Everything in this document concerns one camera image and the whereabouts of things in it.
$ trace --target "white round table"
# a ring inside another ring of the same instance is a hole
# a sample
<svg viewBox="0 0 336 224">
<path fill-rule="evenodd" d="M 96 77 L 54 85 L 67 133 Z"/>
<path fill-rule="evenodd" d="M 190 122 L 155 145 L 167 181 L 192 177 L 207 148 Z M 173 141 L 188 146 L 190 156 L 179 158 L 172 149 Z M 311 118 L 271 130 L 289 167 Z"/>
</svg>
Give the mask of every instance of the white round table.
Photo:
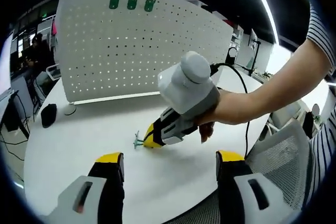
<svg viewBox="0 0 336 224">
<path fill-rule="evenodd" d="M 261 84 L 241 73 L 248 91 Z M 224 68 L 218 86 L 244 92 L 238 76 Z M 204 144 L 198 132 L 184 141 L 159 149 L 133 146 L 134 134 L 143 137 L 149 125 L 166 108 L 159 95 L 82 104 L 65 116 L 68 104 L 59 80 L 43 107 L 57 105 L 55 123 L 44 129 L 36 117 L 27 144 L 24 179 L 28 204 L 38 215 L 48 215 L 59 194 L 81 175 L 88 175 L 95 160 L 108 153 L 124 153 L 123 223 L 163 223 L 186 212 L 216 188 L 215 152 L 245 152 L 246 124 L 216 123 Z M 249 150 L 269 115 L 251 121 Z"/>
</svg>

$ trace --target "white pegboard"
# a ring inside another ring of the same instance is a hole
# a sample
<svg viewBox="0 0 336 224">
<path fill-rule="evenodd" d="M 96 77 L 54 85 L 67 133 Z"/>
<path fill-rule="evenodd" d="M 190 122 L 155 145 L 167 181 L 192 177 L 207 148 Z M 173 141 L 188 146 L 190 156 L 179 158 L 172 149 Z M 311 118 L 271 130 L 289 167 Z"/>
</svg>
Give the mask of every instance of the white pegboard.
<svg viewBox="0 0 336 224">
<path fill-rule="evenodd" d="M 57 10 L 58 57 L 69 102 L 158 90 L 157 75 L 189 50 L 225 60 L 233 29 L 185 0 L 63 0 Z"/>
</svg>

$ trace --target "striped shirt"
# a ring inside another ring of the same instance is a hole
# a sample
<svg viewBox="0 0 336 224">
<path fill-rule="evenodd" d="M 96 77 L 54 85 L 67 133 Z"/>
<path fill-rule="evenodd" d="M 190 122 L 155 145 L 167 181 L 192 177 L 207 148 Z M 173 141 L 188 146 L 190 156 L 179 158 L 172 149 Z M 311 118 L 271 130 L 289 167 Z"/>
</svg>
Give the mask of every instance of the striped shirt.
<svg viewBox="0 0 336 224">
<path fill-rule="evenodd" d="M 320 17 L 312 6 L 310 6 L 310 20 L 307 38 L 318 45 L 324 54 L 328 57 L 331 68 L 329 74 L 335 71 L 336 57 L 334 48 L 328 36 L 327 30 L 323 25 Z M 308 201 L 310 201 L 313 193 L 321 184 L 324 175 L 330 165 L 331 157 L 336 148 L 336 108 L 331 114 L 321 130 L 309 142 L 312 154 L 312 176 L 309 188 Z"/>
</svg>

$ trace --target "person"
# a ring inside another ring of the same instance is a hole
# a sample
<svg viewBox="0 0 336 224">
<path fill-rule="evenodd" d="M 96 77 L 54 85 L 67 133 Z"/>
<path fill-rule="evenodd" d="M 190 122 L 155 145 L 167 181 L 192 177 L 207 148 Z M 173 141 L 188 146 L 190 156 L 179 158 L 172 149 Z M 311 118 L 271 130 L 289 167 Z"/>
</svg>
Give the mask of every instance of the person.
<svg viewBox="0 0 336 224">
<path fill-rule="evenodd" d="M 40 102 L 43 103 L 45 100 L 43 88 L 52 82 L 46 68 L 54 65 L 55 61 L 47 42 L 42 40 L 42 34 L 37 34 L 32 39 L 32 45 L 27 52 L 27 64 L 33 69 L 34 87 Z"/>
<path fill-rule="evenodd" d="M 321 80 L 335 70 L 335 53 L 331 36 L 327 33 L 316 10 L 310 6 L 310 20 L 305 42 L 289 61 L 267 83 L 254 92 L 221 91 L 218 105 L 196 120 L 201 141 L 213 134 L 214 122 L 241 124 L 264 114 L 279 110 L 313 90 Z M 336 112 L 309 144 L 313 158 L 312 181 L 308 201 L 321 184 L 336 147 Z"/>
</svg>

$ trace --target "computer mouse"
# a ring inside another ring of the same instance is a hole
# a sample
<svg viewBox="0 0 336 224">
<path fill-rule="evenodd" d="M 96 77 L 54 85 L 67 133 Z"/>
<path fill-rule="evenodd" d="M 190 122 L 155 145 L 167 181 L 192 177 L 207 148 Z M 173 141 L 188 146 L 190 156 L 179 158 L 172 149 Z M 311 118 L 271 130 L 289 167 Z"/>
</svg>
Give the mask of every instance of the computer mouse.
<svg viewBox="0 0 336 224">
<path fill-rule="evenodd" d="M 50 127 L 56 120 L 57 106 L 54 103 L 48 104 L 41 112 L 43 128 Z"/>
</svg>

